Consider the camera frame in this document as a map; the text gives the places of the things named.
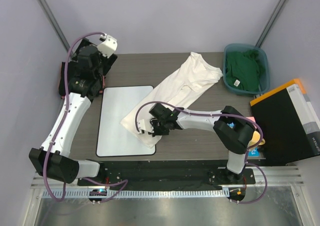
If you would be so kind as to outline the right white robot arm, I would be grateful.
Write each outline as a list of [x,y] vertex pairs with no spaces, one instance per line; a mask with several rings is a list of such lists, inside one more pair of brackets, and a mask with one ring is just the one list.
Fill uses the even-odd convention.
[[225,176],[231,183],[238,183],[244,177],[249,144],[254,132],[260,127],[244,117],[232,106],[223,110],[204,112],[183,107],[173,110],[156,103],[149,110],[151,133],[155,136],[169,135],[172,130],[198,129],[215,133],[228,150]]

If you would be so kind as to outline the white t shirt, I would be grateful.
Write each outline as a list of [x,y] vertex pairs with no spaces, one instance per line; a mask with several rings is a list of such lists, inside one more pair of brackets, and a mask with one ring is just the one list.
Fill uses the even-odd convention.
[[120,123],[146,147],[152,148],[162,137],[138,134],[135,125],[137,110],[150,101],[161,101],[187,108],[222,76],[223,72],[220,68],[208,64],[201,54],[191,52],[180,68],[159,83]]

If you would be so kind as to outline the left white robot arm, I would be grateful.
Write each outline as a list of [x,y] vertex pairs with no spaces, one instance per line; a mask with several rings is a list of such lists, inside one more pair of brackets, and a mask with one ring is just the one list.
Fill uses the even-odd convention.
[[48,137],[39,148],[32,148],[29,159],[39,175],[63,183],[89,177],[95,185],[106,181],[101,163],[94,160],[76,161],[69,157],[71,145],[80,122],[93,102],[103,92],[105,77],[117,60],[117,40],[101,35],[101,43],[95,45],[87,38],[79,42],[74,54],[62,62],[59,94],[63,107]]

